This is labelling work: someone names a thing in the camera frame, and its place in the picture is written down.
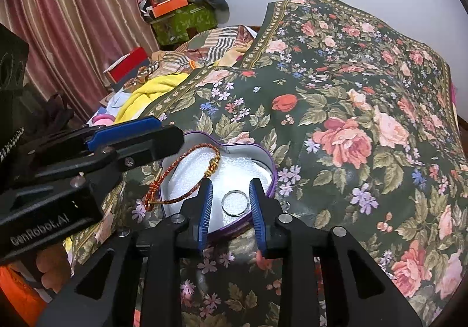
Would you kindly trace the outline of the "person's hand holding gripper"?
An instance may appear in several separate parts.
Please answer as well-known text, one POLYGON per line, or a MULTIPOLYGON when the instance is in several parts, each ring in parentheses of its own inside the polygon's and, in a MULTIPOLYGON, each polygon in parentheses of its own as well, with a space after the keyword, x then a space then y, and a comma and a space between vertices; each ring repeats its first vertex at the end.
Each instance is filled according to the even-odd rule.
POLYGON ((37 253, 36 266, 41 273, 40 282, 47 290, 58 294, 71 277, 68 254, 61 242, 37 253))

